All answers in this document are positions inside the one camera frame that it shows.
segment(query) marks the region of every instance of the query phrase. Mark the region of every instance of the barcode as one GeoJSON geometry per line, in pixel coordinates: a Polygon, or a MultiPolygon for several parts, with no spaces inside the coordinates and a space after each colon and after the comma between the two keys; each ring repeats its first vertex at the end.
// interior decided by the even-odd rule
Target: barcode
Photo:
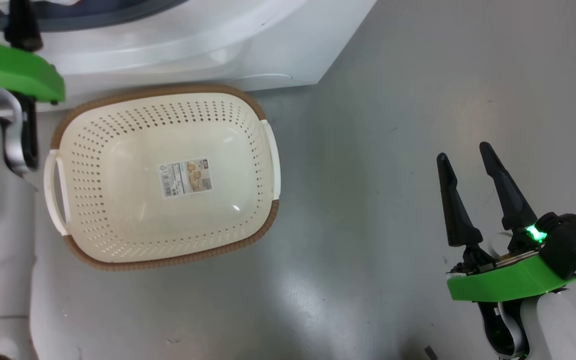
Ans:
{"type": "Polygon", "coordinates": [[[204,188],[206,188],[206,190],[212,190],[213,188],[213,184],[210,181],[210,178],[202,178],[201,179],[201,186],[203,186],[204,188]]]}
{"type": "Polygon", "coordinates": [[[172,193],[172,185],[170,184],[170,176],[169,174],[161,174],[161,186],[164,188],[164,196],[168,198],[169,196],[173,196],[172,193]]]}

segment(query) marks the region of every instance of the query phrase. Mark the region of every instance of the plastic basket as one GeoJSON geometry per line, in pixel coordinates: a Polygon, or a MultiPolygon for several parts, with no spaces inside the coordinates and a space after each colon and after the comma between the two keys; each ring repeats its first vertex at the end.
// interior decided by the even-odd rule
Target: plastic basket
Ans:
{"type": "Polygon", "coordinates": [[[269,230],[279,207],[272,129],[251,97],[227,86],[89,102],[67,114],[50,148],[50,218],[97,269],[149,269],[243,248],[269,230]]]}

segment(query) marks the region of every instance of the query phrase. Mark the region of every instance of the basket handle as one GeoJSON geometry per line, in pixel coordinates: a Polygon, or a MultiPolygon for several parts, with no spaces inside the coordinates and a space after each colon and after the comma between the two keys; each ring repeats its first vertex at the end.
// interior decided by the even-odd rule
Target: basket handle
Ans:
{"type": "Polygon", "coordinates": [[[68,235],[66,225],[70,223],[71,212],[68,206],[68,194],[66,193],[66,174],[64,173],[64,163],[59,156],[59,150],[50,150],[46,162],[43,166],[43,194],[46,198],[46,207],[48,207],[48,214],[57,231],[62,237],[68,235]],[[59,171],[59,187],[61,188],[61,199],[63,201],[63,210],[66,216],[66,221],[62,218],[57,205],[57,198],[55,198],[55,164],[59,171]]]}
{"type": "Polygon", "coordinates": [[[279,164],[279,150],[277,150],[277,141],[275,140],[275,133],[273,128],[270,127],[268,120],[261,120],[265,136],[268,138],[270,145],[270,159],[272,160],[272,172],[274,177],[274,194],[272,200],[279,200],[279,195],[282,193],[282,167],[279,164]]]}

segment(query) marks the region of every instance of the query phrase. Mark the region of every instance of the green led light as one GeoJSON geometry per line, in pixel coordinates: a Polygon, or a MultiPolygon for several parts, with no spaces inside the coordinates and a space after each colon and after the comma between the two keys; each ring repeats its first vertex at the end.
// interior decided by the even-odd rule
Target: green led light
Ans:
{"type": "Polygon", "coordinates": [[[528,232],[528,235],[530,235],[530,237],[539,244],[544,242],[544,239],[548,235],[544,232],[540,232],[539,230],[537,230],[537,228],[535,228],[534,225],[526,227],[526,231],[528,232]]]}

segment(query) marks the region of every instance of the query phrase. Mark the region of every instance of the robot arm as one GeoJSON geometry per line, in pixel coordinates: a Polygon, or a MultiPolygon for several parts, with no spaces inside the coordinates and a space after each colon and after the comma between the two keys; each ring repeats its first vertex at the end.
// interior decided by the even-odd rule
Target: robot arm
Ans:
{"type": "Polygon", "coordinates": [[[0,356],[37,358],[30,335],[30,295],[35,263],[35,189],[22,175],[37,169],[35,101],[64,100],[64,80],[46,60],[28,0],[10,2],[0,45],[0,94],[13,109],[0,118],[0,356]]]}
{"type": "Polygon", "coordinates": [[[479,146],[486,172],[512,230],[508,254],[482,250],[457,192],[445,153],[437,157],[448,244],[465,246],[463,262],[448,273],[453,300],[477,303],[484,330],[501,359],[576,359],[576,311],[559,292],[576,281],[576,215],[549,212],[537,219],[489,143],[479,146]]]}

